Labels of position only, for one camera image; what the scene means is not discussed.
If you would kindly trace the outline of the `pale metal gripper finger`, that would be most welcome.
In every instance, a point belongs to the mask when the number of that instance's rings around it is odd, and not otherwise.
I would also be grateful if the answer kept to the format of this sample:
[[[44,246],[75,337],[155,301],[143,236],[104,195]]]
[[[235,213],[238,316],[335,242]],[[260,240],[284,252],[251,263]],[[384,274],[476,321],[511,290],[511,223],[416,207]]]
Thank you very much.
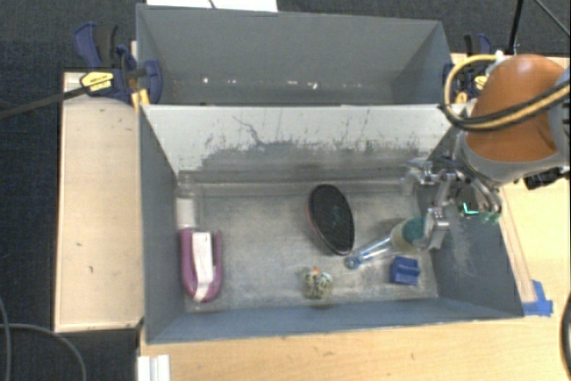
[[[425,216],[424,238],[421,246],[426,251],[440,250],[450,230],[450,221],[440,207],[430,207]]]
[[[417,186],[434,186],[442,182],[446,174],[445,169],[437,168],[433,161],[414,159],[406,165],[407,171],[402,178],[403,195],[412,195]]]

